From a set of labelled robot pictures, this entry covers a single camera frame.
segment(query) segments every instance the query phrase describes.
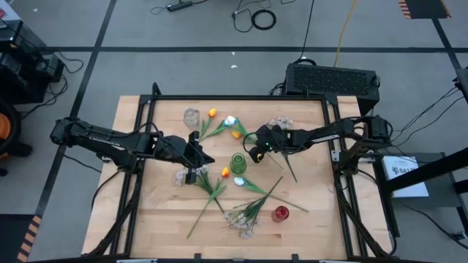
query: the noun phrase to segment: warning stripe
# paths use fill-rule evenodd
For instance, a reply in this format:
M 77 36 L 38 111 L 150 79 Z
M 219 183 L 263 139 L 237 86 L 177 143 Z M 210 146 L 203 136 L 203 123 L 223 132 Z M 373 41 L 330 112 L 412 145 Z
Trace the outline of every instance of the warning stripe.
M 411 19 L 411 12 L 408 9 L 408 5 L 405 0 L 398 0 L 398 4 L 400 5 L 401 11 L 403 12 L 403 16 L 407 19 Z
M 440 3 L 444 7 L 445 14 L 447 15 L 447 18 L 452 18 L 452 15 L 448 11 L 447 6 L 445 5 L 443 0 L 440 0 Z M 403 12 L 403 16 L 407 19 L 411 19 L 411 12 L 408 9 L 408 5 L 406 3 L 406 0 L 398 0 L 398 4 L 400 5 L 401 11 Z
M 18 262 L 27 262 L 29 254 L 31 253 L 32 245 L 36 239 L 37 231 L 39 230 L 39 225 L 41 224 L 42 219 L 40 216 L 34 216 L 31 223 L 29 224 L 28 231 L 24 236 L 24 241 L 21 244 L 20 252 L 18 253 L 17 259 Z

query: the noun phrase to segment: black equipment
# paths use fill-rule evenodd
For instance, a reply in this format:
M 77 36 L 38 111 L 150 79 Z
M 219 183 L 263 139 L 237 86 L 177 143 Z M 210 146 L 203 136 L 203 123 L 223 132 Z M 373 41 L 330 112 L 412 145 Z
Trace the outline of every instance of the black equipment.
M 357 127 L 356 124 L 359 123 L 362 123 L 363 126 Z M 339 156 L 336 158 L 338 159 L 340 171 L 348 175 L 355 175 L 358 173 L 359 159 L 369 156 L 369 150 L 378 150 L 391 146 L 390 136 L 393 131 L 389 131 L 388 127 L 391 127 L 390 124 L 379 116 L 344 118 L 311 131 L 303 129 L 282 130 L 277 125 L 270 129 L 268 126 L 263 125 L 254 133 L 257 136 L 257 141 L 255 147 L 249 150 L 248 153 L 255 163 L 259 163 L 267 152 L 280 152 L 290 166 L 287 159 L 290 154 L 308 150 L 316 143 L 337 138 L 350 138 L 354 139 L 356 143 L 349 150 L 339 152 Z M 362 129 L 363 134 L 356 133 L 356 129 Z
M 167 11 L 174 12 L 180 9 L 191 7 L 192 5 L 193 5 L 192 1 L 179 0 L 177 4 L 168 4 L 166 8 L 167 8 Z
M 45 89 L 58 82 L 64 63 L 21 20 L 0 23 L 0 96 L 13 104 L 38 103 Z
M 57 145 L 79 145 L 91 150 L 101 159 L 111 159 L 119 169 L 128 173 L 140 172 L 137 164 L 141 159 L 182 164 L 189 168 L 185 181 L 187 184 L 197 181 L 193 169 L 214 162 L 213 158 L 202 151 L 203 147 L 198 143 L 198 131 L 189 135 L 187 143 L 177 136 L 165 137 L 154 123 L 143 126 L 147 125 L 152 125 L 156 132 L 139 132 L 136 129 L 130 133 L 122 133 L 93 126 L 78 118 L 64 118 L 56 121 L 50 139 Z
M 287 66 L 283 94 L 356 96 L 365 115 L 380 100 L 379 87 L 375 71 L 293 63 Z

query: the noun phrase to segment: red glass cup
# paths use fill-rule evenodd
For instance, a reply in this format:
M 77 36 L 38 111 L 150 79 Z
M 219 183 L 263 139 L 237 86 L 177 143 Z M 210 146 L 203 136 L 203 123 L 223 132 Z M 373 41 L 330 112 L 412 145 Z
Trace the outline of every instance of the red glass cup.
M 287 219 L 287 217 L 290 216 L 290 211 L 287 209 L 287 207 L 284 206 L 278 206 L 272 213 L 271 213 L 271 218 L 273 219 L 274 222 L 280 223 L 283 222 L 284 220 Z

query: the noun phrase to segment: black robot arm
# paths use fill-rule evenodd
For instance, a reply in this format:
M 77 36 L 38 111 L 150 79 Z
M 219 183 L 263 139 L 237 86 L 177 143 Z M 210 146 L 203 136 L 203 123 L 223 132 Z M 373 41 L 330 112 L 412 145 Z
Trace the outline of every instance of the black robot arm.
M 214 162 L 198 143 L 198 131 L 189 135 L 187 143 L 184 138 L 177 136 L 165 137 L 153 123 L 143 126 L 147 125 L 152 125 L 156 132 L 139 132 L 137 129 L 123 133 L 94 126 L 78 118 L 64 118 L 56 121 L 50 139 L 57 145 L 79 145 L 95 152 L 100 158 L 111 159 L 119 169 L 130 173 L 138 172 L 137 162 L 140 159 L 182 164 L 189 168 L 186 183 L 196 182 L 193 169 Z
M 359 159 L 369 150 L 391 146 L 389 127 L 391 125 L 379 116 L 344 118 L 311 131 L 282 130 L 279 126 L 270 129 L 263 125 L 255 132 L 255 147 L 248 152 L 254 162 L 258 163 L 267 152 L 280 152 L 287 156 L 307 150 L 316 143 L 350 138 L 356 143 L 349 150 L 341 150 L 339 167 L 343 172 L 355 174 Z M 356 129 L 362 129 L 363 134 L 357 133 Z

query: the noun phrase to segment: wooden tabletop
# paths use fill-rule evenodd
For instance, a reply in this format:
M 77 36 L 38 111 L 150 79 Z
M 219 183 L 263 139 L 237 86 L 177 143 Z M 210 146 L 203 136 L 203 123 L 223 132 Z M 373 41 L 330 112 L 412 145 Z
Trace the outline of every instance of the wooden tabletop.
M 130 132 L 133 129 L 138 96 L 120 98 L 113 129 Z M 247 131 L 254 132 L 265 122 L 278 116 L 294 121 L 294 129 L 316 129 L 324 126 L 322 106 L 313 101 L 187 101 L 160 100 L 156 102 L 154 123 L 165 135 L 173 134 L 188 139 L 191 132 L 184 125 L 184 111 L 194 107 L 201 118 L 208 117 L 212 107 L 217 115 L 211 125 L 214 129 L 223 119 L 232 115 L 239 117 Z M 359 115 L 355 97 L 339 97 L 342 117 Z M 352 140 L 347 141 L 351 147 Z M 339 209 L 336 201 L 330 153 L 327 143 L 314 145 L 311 149 L 290 156 L 298 183 L 293 180 L 284 159 L 273 154 L 284 169 L 265 157 L 255 164 L 244 152 L 241 141 L 230 132 L 208 138 L 201 142 L 203 151 L 216 162 L 209 165 L 208 176 L 214 184 L 234 153 L 244 153 L 247 170 L 244 176 L 260 188 L 268 191 L 280 176 L 281 183 L 272 194 L 309 210 L 305 213 L 290 205 L 290 217 L 278 224 L 271 220 L 271 212 L 284 203 L 269 198 L 259 214 L 259 224 L 251 239 L 241 239 L 230 229 L 216 203 L 212 202 L 200 219 L 192 236 L 186 239 L 189 230 L 207 202 L 208 194 L 197 186 L 177 186 L 175 174 L 182 169 L 180 164 L 147 160 L 143 176 L 137 223 L 133 239 L 132 258 L 179 258 L 190 259 L 201 253 L 204 259 L 291 259 L 298 254 L 301 259 L 346 259 Z M 370 164 L 360 168 L 374 174 Z M 100 182 L 116 171 L 113 164 L 105 164 Z M 233 183 L 233 175 L 223 180 L 226 190 L 218 200 L 225 210 L 252 201 L 261 195 L 240 188 Z M 96 198 L 94 209 L 83 246 L 83 253 L 92 250 L 105 236 L 116 219 L 123 175 L 106 185 Z M 374 239 L 386 250 L 391 250 L 380 196 L 375 184 L 362 175 L 355 176 L 358 204 L 364 225 Z M 350 223 L 353 248 L 359 254 L 355 231 Z M 124 243 L 127 225 L 122 228 Z

